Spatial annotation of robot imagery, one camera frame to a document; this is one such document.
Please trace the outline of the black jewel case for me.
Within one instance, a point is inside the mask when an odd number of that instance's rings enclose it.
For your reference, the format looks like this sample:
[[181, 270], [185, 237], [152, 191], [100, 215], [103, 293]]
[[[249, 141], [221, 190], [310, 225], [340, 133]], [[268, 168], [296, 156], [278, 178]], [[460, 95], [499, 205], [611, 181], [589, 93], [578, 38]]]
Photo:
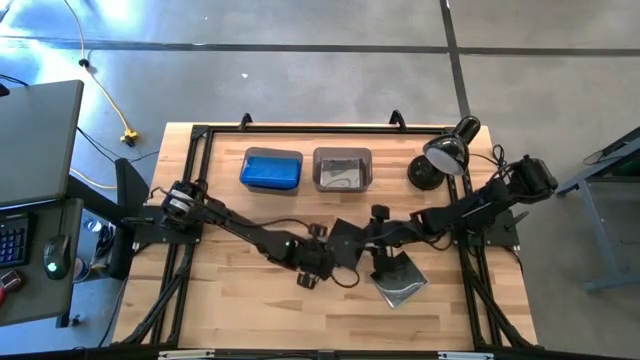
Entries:
[[394, 256], [377, 254], [373, 257], [373, 265], [374, 271], [370, 278], [392, 309], [406, 303], [429, 284], [428, 279], [404, 251]]
[[361, 246], [365, 244], [365, 238], [361, 237], [362, 231], [360, 227], [343, 219], [338, 218], [336, 220], [329, 233], [327, 246], [329, 249], [331, 245], [339, 245], [346, 248], [344, 254], [333, 253], [336, 263], [349, 270], [357, 269], [363, 253]]
[[358, 158], [323, 160], [320, 185], [325, 189], [353, 190], [364, 186], [364, 163]]

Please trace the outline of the black keyboard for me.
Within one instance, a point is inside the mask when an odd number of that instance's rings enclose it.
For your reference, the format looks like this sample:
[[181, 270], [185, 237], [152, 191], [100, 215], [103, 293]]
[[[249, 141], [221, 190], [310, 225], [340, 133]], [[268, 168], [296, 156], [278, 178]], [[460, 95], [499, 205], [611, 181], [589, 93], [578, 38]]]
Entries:
[[0, 217], [0, 269], [28, 263], [28, 228], [27, 213]]

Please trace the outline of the dark grey desk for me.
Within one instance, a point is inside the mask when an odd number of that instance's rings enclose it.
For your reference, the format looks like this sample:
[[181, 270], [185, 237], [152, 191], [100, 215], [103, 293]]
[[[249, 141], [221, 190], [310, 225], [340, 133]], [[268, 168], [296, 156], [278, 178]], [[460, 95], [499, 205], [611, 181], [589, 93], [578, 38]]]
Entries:
[[[28, 263], [0, 269], [0, 276], [17, 270], [23, 279], [23, 285], [0, 305], [0, 327], [69, 313], [83, 207], [82, 200], [68, 199], [0, 211], [0, 217], [29, 215]], [[42, 255], [48, 240], [58, 234], [70, 237], [71, 267], [63, 279], [51, 280], [44, 271]]]

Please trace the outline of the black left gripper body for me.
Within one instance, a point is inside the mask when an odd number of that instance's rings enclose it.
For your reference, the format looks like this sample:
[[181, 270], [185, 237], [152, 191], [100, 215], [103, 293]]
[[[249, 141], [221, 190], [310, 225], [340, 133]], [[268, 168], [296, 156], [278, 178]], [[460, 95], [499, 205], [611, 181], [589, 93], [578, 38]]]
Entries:
[[334, 268], [333, 252], [322, 241], [327, 228], [320, 224], [310, 225], [311, 237], [296, 242], [293, 262], [300, 271], [297, 284], [306, 289], [314, 289], [319, 281], [327, 280]]

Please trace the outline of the white label strip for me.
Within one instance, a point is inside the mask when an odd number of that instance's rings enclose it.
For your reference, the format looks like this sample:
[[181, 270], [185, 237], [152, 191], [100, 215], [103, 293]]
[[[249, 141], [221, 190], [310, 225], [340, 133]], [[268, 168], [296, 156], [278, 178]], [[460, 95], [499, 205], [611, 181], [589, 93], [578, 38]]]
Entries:
[[437, 353], [438, 360], [495, 360], [492, 353], [483, 352], [462, 352], [462, 351], [440, 351]]
[[216, 353], [214, 350], [207, 349], [191, 349], [191, 350], [171, 350], [161, 351], [157, 360], [208, 360], [214, 359]]

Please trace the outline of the black aluminium table frame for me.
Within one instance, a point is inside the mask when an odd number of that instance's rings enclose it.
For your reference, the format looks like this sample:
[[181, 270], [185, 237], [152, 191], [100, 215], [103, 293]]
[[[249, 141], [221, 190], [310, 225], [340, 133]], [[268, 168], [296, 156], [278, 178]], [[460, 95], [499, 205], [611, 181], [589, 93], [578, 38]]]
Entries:
[[[182, 178], [204, 176], [209, 194], [256, 221], [297, 218], [331, 226], [340, 218], [363, 226], [373, 205], [386, 205], [405, 220], [416, 210], [445, 206], [462, 196], [461, 184], [422, 192], [406, 176], [408, 163], [434, 136], [424, 126], [400, 132], [388, 125], [250, 125], [241, 132], [215, 125], [211, 136], [193, 140], [190, 124], [169, 124], [152, 187], [168, 189]], [[250, 147], [302, 153], [298, 193], [283, 196], [249, 191], [239, 180]], [[363, 193], [323, 193], [312, 180], [318, 147], [361, 147], [373, 155], [372, 185]], [[169, 302], [182, 311], [176, 331], [182, 348], [320, 350], [469, 350], [473, 338], [498, 337], [482, 304], [469, 306], [456, 247], [448, 238], [434, 246], [411, 244], [406, 252], [429, 284], [392, 309], [370, 280], [364, 256], [356, 272], [313, 290], [300, 287], [293, 272], [269, 263], [246, 242], [208, 226], [197, 245], [184, 296]]]

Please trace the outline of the grey desk top panel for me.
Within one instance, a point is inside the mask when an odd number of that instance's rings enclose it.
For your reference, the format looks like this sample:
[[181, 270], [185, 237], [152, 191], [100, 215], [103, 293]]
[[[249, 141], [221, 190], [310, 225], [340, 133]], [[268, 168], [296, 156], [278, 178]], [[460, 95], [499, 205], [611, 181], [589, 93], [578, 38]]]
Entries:
[[83, 90], [69, 80], [0, 97], [0, 208], [63, 197]]

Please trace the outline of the black desk lamp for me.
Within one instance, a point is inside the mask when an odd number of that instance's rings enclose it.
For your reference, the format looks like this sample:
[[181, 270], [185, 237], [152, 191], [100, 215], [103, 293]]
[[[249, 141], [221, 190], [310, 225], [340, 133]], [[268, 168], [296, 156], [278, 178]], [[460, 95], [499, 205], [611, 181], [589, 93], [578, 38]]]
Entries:
[[408, 166], [411, 184], [420, 190], [434, 190], [446, 176], [463, 175], [469, 164], [469, 144], [480, 128], [479, 119], [469, 115], [462, 118], [452, 132], [427, 142], [422, 148], [423, 154]]

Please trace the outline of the blue jewel case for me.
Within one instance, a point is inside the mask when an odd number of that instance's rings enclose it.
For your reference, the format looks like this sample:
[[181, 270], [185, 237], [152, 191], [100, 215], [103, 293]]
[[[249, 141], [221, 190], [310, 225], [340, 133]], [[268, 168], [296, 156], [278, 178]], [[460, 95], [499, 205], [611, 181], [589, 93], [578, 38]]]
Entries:
[[246, 186], [290, 190], [298, 186], [301, 162], [294, 158], [251, 156], [243, 165], [240, 182]]

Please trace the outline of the small red black device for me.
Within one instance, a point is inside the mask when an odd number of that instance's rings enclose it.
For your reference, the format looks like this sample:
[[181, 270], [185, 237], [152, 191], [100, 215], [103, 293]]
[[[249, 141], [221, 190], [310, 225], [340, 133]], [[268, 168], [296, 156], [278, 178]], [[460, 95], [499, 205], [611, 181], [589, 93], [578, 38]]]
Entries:
[[0, 305], [8, 294], [17, 291], [23, 285], [23, 279], [17, 270], [11, 270], [0, 276]]

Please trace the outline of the black upright post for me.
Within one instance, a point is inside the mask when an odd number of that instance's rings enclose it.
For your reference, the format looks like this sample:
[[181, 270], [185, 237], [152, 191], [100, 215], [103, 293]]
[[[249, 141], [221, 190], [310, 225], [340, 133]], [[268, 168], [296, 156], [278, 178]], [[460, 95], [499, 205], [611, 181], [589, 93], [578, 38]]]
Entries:
[[124, 219], [138, 217], [149, 194], [149, 186], [133, 165], [124, 158], [115, 161], [115, 170], [119, 215], [118, 222], [115, 223], [115, 238], [108, 273], [112, 278], [124, 280], [130, 271], [135, 236], [134, 226], [126, 224]]

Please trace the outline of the grey translucent plastic bin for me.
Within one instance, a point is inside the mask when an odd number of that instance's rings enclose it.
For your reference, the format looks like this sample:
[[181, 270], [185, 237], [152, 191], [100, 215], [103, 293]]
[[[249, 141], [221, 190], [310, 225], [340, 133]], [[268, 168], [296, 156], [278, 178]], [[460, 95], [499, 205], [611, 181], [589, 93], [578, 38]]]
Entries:
[[[364, 186], [353, 190], [325, 189], [320, 185], [320, 168], [323, 160], [358, 158], [364, 163]], [[366, 192], [373, 182], [372, 153], [368, 148], [355, 147], [318, 147], [313, 152], [312, 178], [316, 189], [320, 192], [362, 193]]]
[[[286, 158], [294, 158], [301, 162], [301, 173], [302, 173], [302, 165], [303, 165], [303, 155], [298, 151], [292, 150], [282, 150], [282, 149], [273, 149], [273, 148], [261, 148], [261, 147], [250, 147], [245, 151], [244, 159], [241, 167], [241, 171], [243, 169], [244, 162], [251, 156], [266, 156], [266, 157], [286, 157]], [[295, 196], [298, 193], [299, 184], [296, 188], [290, 190], [278, 190], [278, 189], [268, 189], [268, 188], [259, 188], [244, 185], [249, 191], [257, 192], [257, 193], [266, 193], [266, 194], [275, 194], [275, 195], [283, 195], [283, 196]]]

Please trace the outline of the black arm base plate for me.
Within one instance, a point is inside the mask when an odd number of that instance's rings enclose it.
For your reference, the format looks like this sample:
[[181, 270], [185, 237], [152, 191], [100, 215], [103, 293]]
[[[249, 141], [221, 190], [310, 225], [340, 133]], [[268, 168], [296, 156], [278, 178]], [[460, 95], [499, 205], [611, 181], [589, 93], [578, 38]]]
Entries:
[[180, 225], [170, 220], [160, 206], [143, 206], [136, 216], [127, 216], [122, 224], [134, 231], [140, 244], [196, 245], [201, 242], [203, 224]]
[[480, 230], [473, 231], [464, 229], [461, 225], [454, 228], [454, 241], [466, 240], [469, 246], [495, 246], [495, 247], [516, 247], [520, 246], [520, 240], [516, 226], [526, 216], [528, 211], [517, 215], [511, 209], [507, 209], [498, 214], [496, 218]]

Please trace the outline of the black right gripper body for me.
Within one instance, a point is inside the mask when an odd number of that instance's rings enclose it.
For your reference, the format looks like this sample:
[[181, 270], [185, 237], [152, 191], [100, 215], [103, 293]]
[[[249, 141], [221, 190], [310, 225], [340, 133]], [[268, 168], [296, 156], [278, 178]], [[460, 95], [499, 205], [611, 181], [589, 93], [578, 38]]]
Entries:
[[367, 230], [374, 233], [373, 237], [367, 238], [367, 243], [375, 245], [375, 249], [369, 250], [372, 257], [377, 254], [394, 256], [393, 250], [413, 240], [415, 235], [410, 222], [391, 220], [390, 209], [378, 204], [371, 208]]

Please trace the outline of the black computer mouse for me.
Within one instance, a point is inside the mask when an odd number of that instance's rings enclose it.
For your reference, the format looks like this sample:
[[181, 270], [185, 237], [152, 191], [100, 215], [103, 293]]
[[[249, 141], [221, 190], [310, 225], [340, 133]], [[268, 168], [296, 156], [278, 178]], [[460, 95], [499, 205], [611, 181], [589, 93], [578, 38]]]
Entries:
[[43, 266], [51, 280], [63, 279], [71, 267], [70, 237], [58, 234], [48, 240], [43, 249]]

